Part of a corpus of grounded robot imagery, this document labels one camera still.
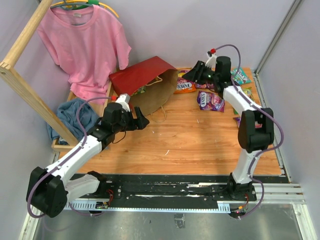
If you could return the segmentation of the red paper bag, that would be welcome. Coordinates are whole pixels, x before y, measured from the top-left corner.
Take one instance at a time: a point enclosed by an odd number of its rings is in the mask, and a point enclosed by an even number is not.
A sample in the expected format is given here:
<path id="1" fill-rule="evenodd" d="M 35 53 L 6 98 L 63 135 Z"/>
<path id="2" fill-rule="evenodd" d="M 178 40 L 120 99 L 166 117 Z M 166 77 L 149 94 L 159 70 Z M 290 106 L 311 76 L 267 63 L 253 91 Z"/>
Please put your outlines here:
<path id="1" fill-rule="evenodd" d="M 109 79 L 117 95 L 128 94 L 129 105 L 140 107 L 143 115 L 147 116 L 163 107 L 174 94 L 178 70 L 154 56 L 111 74 Z M 146 87 L 145 93 L 132 95 L 142 86 Z"/>

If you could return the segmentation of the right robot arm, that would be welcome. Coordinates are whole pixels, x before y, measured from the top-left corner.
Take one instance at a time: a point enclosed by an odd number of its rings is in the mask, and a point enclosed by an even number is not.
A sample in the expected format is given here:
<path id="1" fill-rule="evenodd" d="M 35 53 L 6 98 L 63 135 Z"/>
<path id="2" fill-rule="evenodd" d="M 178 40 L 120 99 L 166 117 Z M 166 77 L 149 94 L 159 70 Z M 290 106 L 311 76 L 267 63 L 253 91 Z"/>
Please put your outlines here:
<path id="1" fill-rule="evenodd" d="M 214 69 L 198 61 L 183 78 L 195 84 L 212 84 L 214 91 L 240 114 L 237 139 L 241 153 L 223 191 L 230 199 L 238 200 L 252 192 L 253 172 L 260 155 L 274 142 L 273 111 L 256 104 L 232 81 L 229 57 L 218 56 L 215 60 Z"/>

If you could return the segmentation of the teal candy packet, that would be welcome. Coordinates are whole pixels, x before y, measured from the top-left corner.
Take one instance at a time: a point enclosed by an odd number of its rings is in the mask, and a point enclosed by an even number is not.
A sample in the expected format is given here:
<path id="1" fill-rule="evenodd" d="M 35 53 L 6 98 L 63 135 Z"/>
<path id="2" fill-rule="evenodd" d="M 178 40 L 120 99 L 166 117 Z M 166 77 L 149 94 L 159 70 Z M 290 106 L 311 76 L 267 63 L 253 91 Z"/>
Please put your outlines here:
<path id="1" fill-rule="evenodd" d="M 230 73 L 233 77 L 233 80 L 239 85 L 244 85 L 252 82 L 241 67 L 239 69 L 234 68 Z"/>

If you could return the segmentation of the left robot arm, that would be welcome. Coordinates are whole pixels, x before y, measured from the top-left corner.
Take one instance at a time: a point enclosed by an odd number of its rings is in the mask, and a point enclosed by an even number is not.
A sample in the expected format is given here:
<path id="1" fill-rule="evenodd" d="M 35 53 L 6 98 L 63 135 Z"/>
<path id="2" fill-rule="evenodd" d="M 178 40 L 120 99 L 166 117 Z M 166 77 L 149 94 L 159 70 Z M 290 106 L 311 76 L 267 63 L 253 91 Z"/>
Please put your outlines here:
<path id="1" fill-rule="evenodd" d="M 80 178 L 72 177 L 87 161 L 113 143 L 116 134 L 147 127 L 150 122 L 140 108 L 135 107 L 134 111 L 132 114 L 122 103 L 109 103 L 103 116 L 63 158 L 45 168 L 34 168 L 26 194 L 28 214 L 35 219 L 54 218 L 67 204 L 87 194 L 113 198 L 110 184 L 102 174 L 89 171 Z"/>

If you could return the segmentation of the green candy packet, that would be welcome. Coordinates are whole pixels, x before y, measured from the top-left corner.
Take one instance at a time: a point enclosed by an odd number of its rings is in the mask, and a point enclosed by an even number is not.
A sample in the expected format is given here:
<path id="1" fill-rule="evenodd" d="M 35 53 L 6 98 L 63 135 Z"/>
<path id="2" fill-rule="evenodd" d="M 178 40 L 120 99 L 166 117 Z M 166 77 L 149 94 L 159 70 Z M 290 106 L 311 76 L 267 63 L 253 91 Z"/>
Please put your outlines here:
<path id="1" fill-rule="evenodd" d="M 247 95 L 253 102 L 255 101 L 253 93 L 252 93 L 252 87 L 245 87 L 242 89 L 245 95 Z"/>
<path id="2" fill-rule="evenodd" d="M 142 94 L 146 92 L 146 87 L 145 86 L 141 86 L 139 87 L 132 95 L 138 95 L 138 94 Z"/>

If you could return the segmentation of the orange candy packet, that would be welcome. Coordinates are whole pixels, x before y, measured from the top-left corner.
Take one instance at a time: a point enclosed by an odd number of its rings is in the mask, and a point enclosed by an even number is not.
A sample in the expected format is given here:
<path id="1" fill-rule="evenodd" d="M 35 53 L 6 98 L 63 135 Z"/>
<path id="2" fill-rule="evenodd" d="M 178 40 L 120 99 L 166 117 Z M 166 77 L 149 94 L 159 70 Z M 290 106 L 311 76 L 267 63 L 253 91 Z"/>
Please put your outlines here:
<path id="1" fill-rule="evenodd" d="M 190 71 L 190 68 L 182 68 L 178 70 L 177 87 L 174 94 L 186 94 L 195 92 L 197 89 L 193 82 L 185 80 L 183 76 Z"/>

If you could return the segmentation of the purple candy packet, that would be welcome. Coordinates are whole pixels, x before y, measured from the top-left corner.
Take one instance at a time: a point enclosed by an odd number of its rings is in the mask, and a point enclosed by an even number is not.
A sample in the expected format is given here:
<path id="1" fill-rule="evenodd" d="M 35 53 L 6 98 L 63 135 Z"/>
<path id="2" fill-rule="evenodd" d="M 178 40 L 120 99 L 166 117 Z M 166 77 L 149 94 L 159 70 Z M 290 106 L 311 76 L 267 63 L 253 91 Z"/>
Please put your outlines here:
<path id="1" fill-rule="evenodd" d="M 235 121 L 237 128 L 239 128 L 241 123 L 241 117 L 240 116 L 234 117 L 233 120 Z"/>
<path id="2" fill-rule="evenodd" d="M 197 103 L 202 111 L 224 112 L 225 101 L 216 93 L 199 91 L 197 95 Z"/>
<path id="3" fill-rule="evenodd" d="M 195 84 L 195 87 L 197 89 L 210 89 L 210 90 L 214 90 L 214 85 L 210 84 L 210 83 L 205 83 L 205 84 Z"/>

